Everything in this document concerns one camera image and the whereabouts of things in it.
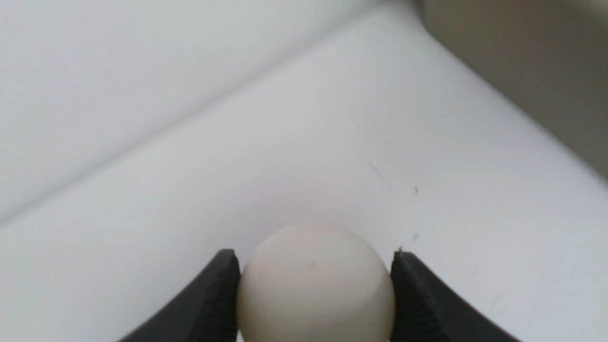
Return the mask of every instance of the ping pong ball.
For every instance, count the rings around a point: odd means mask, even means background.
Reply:
[[[238,287],[245,342],[387,342],[395,294],[376,251],[344,228],[283,229],[254,252]]]

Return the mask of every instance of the white surface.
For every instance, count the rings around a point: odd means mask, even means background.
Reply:
[[[112,341],[222,247],[349,227],[524,341],[606,341],[608,190],[387,4],[0,231],[0,340]]]
[[[0,1],[0,222],[374,2]]]
[[[238,287],[247,342],[387,342],[395,320],[389,272],[351,231],[319,224],[266,239]]]

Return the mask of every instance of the white table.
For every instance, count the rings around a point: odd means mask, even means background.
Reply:
[[[523,341],[605,341],[608,188],[388,2],[0,231],[0,340],[112,341],[297,222],[403,245]]]

